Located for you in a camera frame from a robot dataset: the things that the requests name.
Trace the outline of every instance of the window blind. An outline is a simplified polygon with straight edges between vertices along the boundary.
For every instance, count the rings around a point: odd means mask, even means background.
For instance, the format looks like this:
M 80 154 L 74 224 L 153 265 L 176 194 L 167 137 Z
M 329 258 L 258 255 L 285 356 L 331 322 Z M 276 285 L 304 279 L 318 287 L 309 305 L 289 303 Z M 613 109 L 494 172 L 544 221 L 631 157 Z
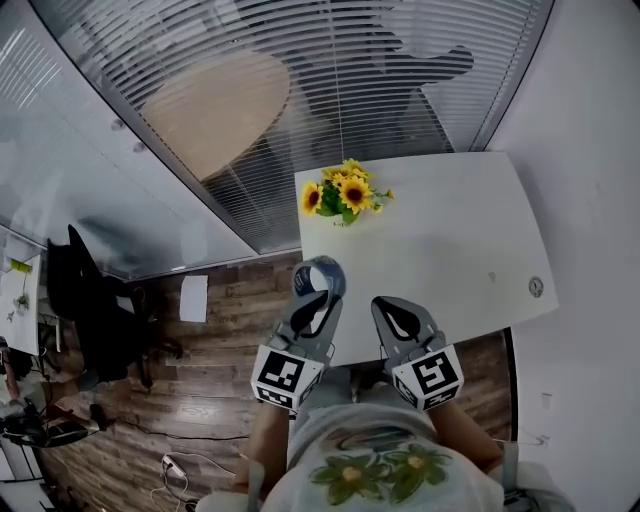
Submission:
M 299 245 L 293 173 L 482 150 L 551 0 L 39 0 L 67 53 L 140 115 L 267 253 Z

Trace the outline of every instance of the black chair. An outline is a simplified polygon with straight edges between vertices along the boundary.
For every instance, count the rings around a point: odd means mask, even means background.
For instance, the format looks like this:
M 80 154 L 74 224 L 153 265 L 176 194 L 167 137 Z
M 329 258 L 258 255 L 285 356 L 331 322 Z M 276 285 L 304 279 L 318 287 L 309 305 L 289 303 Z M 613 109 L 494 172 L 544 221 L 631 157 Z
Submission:
M 75 325 L 85 370 L 97 370 L 100 382 L 120 380 L 135 362 L 140 381 L 149 388 L 143 356 L 155 346 L 149 324 L 149 308 L 126 283 L 103 276 L 78 232 L 69 226 L 69 245 L 58 246 L 47 240 L 47 289 L 53 311 Z M 134 313 L 121 308 L 117 297 L 127 297 Z M 163 341 L 158 346 L 182 355 L 181 347 Z

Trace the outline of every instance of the desk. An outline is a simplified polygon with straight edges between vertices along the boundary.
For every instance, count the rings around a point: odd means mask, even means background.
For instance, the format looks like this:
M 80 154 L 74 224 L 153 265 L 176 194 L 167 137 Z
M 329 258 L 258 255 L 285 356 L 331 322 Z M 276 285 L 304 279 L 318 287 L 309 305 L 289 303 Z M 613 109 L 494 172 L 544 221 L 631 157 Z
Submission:
M 284 109 L 290 86 L 287 68 L 278 59 L 236 53 L 171 78 L 141 114 L 202 181 L 262 137 Z
M 11 348 L 34 356 L 39 354 L 38 285 L 41 260 L 42 257 L 38 255 L 25 262 L 31 266 L 29 274 L 10 270 L 0 277 L 0 336 L 4 336 Z M 16 311 L 10 322 L 7 316 L 16 309 L 13 301 L 23 293 L 29 296 L 29 309 L 23 315 Z
M 529 201 L 503 153 L 457 153 L 363 162 L 395 201 L 349 227 L 300 214 L 305 259 L 327 254 L 345 271 L 347 293 L 333 366 L 380 358 L 371 316 L 377 295 L 429 310 L 449 343 L 511 326 L 558 306 Z M 300 193 L 321 170 L 296 174 Z M 544 290 L 529 291 L 532 277 Z

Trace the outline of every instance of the white table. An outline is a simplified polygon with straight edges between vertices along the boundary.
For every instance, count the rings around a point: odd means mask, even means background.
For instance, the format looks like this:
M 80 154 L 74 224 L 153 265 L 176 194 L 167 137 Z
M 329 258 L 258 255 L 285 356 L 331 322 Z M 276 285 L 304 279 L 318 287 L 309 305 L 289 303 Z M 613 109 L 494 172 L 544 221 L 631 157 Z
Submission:
M 40 281 L 41 256 L 35 256 L 25 263 L 31 266 L 31 272 L 25 274 L 17 270 L 0 276 L 0 336 L 16 350 L 37 356 L 38 348 L 38 284 Z M 29 309 L 23 315 L 16 311 L 13 320 L 8 315 L 16 310 L 14 299 L 23 293 L 29 296 Z
M 347 278 L 331 364 L 380 358 L 371 316 L 377 295 L 401 297 L 432 314 L 449 343 L 487 334 L 558 307 L 538 225 L 503 153 L 456 153 L 363 162 L 374 185 L 392 188 L 381 215 L 349 227 L 300 214 L 305 259 L 327 254 Z M 319 181 L 321 169 L 295 175 Z M 532 277 L 543 283 L 536 298 Z

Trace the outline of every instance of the round wooden table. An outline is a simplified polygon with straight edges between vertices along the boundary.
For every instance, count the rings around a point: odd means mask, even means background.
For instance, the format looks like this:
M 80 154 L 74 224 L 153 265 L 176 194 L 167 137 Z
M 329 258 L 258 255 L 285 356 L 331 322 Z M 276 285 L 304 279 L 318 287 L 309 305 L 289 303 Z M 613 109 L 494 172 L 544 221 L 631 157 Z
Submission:
M 247 151 L 284 109 L 291 80 L 278 59 L 244 51 L 171 77 L 141 114 L 203 181 Z

